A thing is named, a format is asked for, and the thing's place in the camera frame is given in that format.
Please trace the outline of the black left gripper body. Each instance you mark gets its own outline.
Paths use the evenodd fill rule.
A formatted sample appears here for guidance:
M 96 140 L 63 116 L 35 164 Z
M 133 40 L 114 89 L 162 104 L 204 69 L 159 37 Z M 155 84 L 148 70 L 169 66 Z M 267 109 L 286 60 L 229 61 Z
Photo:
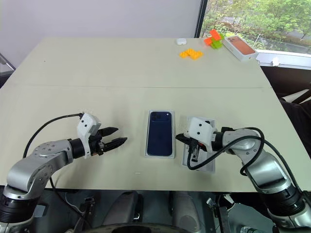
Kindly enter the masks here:
M 91 135 L 88 139 L 89 147 L 90 147 L 90 153 L 91 156 L 94 155 L 103 155 L 104 151 L 101 146 L 103 146 L 102 142 L 103 134 L 102 130 L 98 130 L 95 135 Z

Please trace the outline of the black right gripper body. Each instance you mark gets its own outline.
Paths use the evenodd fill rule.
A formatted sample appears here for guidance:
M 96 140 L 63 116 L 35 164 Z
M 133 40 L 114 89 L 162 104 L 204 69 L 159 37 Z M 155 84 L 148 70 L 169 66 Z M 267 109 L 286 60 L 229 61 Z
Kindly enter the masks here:
M 204 144 L 200 143 L 196 139 L 190 138 L 189 139 L 189 152 L 194 152 L 196 149 L 207 152 L 206 146 Z

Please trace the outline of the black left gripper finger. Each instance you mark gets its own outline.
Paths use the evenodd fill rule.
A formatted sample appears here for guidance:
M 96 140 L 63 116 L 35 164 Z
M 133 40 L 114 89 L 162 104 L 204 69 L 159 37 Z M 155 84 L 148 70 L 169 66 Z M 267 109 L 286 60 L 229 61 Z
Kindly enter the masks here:
M 114 132 L 118 131 L 119 129 L 116 127 L 106 127 L 98 130 L 98 133 L 101 135 L 101 137 L 106 137 Z
M 113 139 L 109 143 L 105 143 L 104 151 L 108 152 L 110 150 L 116 149 L 120 147 L 121 145 L 123 145 L 126 140 L 127 140 L 127 137 L 119 137 L 119 138 Z

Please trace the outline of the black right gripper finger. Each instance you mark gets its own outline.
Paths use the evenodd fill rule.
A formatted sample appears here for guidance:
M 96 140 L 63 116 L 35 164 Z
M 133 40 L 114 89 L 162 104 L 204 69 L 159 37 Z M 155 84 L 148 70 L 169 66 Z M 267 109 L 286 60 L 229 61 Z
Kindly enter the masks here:
M 200 152 L 199 146 L 190 148 L 190 161 L 191 162 L 194 162 L 194 163 L 198 162 L 199 152 Z
M 191 139 L 186 137 L 186 136 L 184 136 L 183 133 L 177 134 L 175 136 L 175 138 L 176 138 L 176 140 L 178 140 L 178 141 L 180 141 L 180 142 L 182 142 L 184 144 L 190 144 L 191 143 Z

